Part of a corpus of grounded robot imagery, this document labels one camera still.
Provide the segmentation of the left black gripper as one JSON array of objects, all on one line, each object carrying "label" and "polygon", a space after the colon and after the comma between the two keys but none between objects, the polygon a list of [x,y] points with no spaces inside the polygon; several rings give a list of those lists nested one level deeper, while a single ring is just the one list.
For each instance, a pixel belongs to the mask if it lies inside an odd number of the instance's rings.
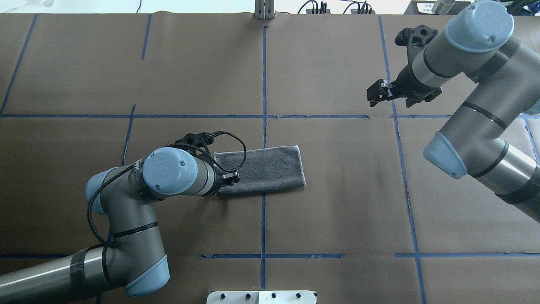
[{"label": "left black gripper", "polygon": [[208,195],[215,195],[220,189],[239,183],[240,177],[238,171],[226,173],[218,168],[212,158],[210,158],[208,164],[210,165],[210,169],[208,169],[207,181]]}]

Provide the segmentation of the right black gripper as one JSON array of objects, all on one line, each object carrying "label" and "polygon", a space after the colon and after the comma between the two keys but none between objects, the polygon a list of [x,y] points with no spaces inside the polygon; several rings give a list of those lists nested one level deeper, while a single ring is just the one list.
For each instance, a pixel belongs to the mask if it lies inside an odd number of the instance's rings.
[{"label": "right black gripper", "polygon": [[442,94],[442,87],[429,87],[420,82],[413,73],[411,64],[407,64],[392,81],[377,80],[367,90],[370,106],[380,102],[392,101],[394,98],[405,98],[406,106],[413,106],[422,101],[431,102]]}]

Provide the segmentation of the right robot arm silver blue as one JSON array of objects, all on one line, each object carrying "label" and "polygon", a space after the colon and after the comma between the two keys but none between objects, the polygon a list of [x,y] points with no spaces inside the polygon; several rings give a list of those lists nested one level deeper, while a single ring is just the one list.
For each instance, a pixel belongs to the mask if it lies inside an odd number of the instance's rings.
[{"label": "right robot arm silver blue", "polygon": [[430,102],[459,74],[476,88],[424,148],[424,158],[454,179],[469,175],[507,204],[539,221],[540,168],[501,138],[519,117],[539,113],[539,54],[513,36],[513,16],[492,0],[469,4],[442,32],[424,25],[395,39],[407,65],[394,81],[367,89],[370,106],[404,98]]}]

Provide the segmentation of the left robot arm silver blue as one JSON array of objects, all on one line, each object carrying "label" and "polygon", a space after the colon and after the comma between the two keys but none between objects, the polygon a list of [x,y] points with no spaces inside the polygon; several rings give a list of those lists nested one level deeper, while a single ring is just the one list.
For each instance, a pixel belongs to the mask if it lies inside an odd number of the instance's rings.
[{"label": "left robot arm silver blue", "polygon": [[86,185],[87,219],[106,215],[110,242],[1,276],[2,304],[65,304],[116,288],[146,296],[169,280],[154,204],[175,195],[210,196],[239,181],[238,169],[221,168],[207,152],[186,144],[158,148],[134,164],[111,168]]}]

